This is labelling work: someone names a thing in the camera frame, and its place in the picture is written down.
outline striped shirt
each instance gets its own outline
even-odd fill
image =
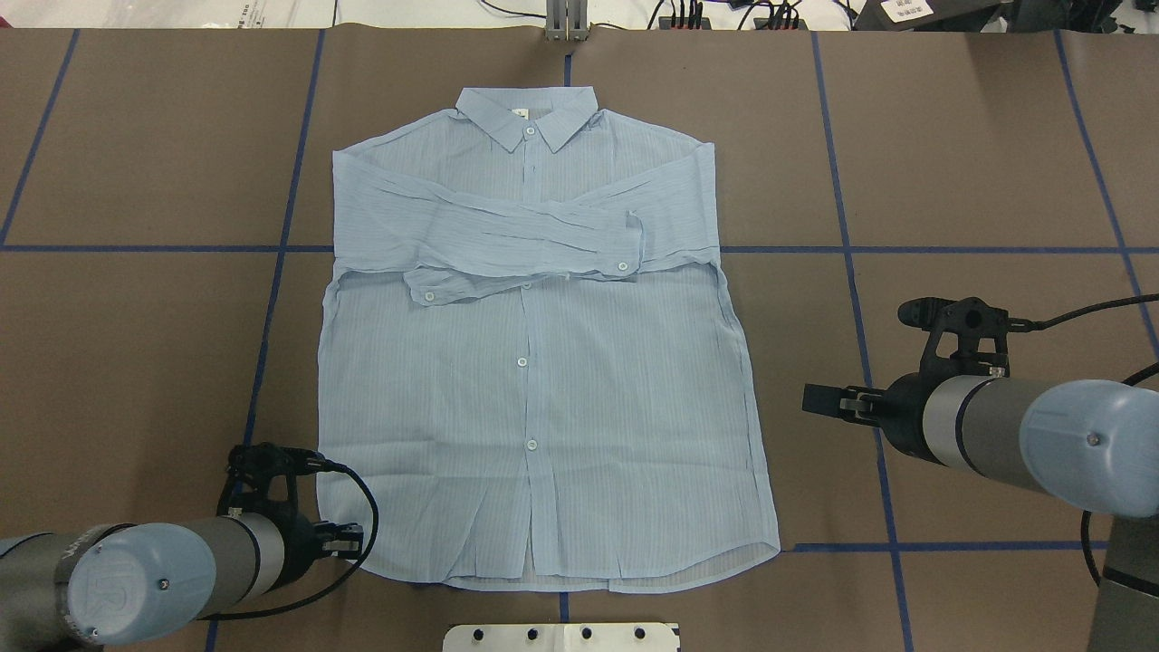
[[[591,88],[466,88],[334,153],[321,450],[365,569],[665,593],[780,550],[713,145]],[[319,478],[325,519],[369,522]]]

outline shirt sleeve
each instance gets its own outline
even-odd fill
[[[620,207],[519,203],[455,192],[334,154],[335,256],[400,271],[422,303],[482,296],[549,276],[622,278],[643,233]]]

